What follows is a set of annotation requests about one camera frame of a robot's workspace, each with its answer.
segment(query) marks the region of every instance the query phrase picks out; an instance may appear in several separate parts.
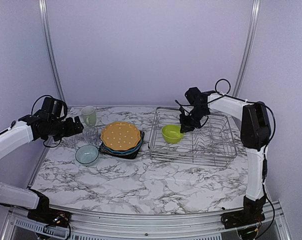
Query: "blue plate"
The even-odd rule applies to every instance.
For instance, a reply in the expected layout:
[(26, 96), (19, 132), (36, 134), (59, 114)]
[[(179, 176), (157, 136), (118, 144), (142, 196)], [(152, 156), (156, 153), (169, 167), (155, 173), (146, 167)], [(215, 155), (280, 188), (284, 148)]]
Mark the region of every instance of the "blue plate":
[(143, 142), (143, 140), (141, 138), (140, 142), (134, 148), (131, 148), (127, 151), (114, 151), (106, 146), (104, 146), (104, 147), (113, 154), (125, 154), (126, 155), (126, 154), (130, 154), (130, 153), (133, 153), (134, 151), (136, 151), (141, 146), (142, 142)]

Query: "white marble surface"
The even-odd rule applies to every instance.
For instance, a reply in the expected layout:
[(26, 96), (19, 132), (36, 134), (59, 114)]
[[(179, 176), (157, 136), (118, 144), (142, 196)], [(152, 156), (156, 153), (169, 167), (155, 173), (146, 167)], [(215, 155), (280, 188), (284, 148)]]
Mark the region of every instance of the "white marble surface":
[[(199, 166), (150, 158), (148, 141), (154, 118), (153, 107), (98, 107), (99, 131), (114, 121), (134, 123), (145, 132), (134, 160), (100, 154), (96, 165), (86, 167), (75, 160), (84, 145), (64, 139), (48, 151), (33, 184), (53, 205), (121, 214), (190, 214), (238, 208), (248, 182), (247, 154), (240, 132), (230, 118), (238, 156), (227, 167)], [(69, 115), (79, 115), (72, 108)]]

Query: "glass mug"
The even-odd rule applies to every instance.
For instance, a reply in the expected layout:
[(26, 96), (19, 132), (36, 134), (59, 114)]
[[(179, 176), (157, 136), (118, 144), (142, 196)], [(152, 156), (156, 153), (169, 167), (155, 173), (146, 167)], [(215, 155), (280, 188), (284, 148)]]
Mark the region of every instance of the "glass mug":
[(93, 127), (97, 123), (96, 108), (94, 106), (86, 106), (81, 110), (81, 116), (84, 123), (88, 127)]

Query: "yellow plate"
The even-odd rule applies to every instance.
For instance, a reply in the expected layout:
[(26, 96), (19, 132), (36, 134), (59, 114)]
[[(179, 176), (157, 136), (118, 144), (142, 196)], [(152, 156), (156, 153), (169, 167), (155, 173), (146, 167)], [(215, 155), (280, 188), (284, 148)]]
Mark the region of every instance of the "yellow plate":
[(101, 131), (101, 140), (114, 151), (127, 151), (140, 142), (140, 130), (132, 123), (115, 121)]

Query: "stack of plates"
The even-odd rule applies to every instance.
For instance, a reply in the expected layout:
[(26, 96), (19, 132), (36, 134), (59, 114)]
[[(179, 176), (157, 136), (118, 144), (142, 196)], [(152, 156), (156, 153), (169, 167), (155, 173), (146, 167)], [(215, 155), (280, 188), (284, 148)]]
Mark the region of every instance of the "stack of plates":
[(102, 130), (100, 150), (109, 155), (132, 159), (132, 156), (137, 156), (143, 137), (144, 132), (140, 132), (134, 124), (116, 121)]

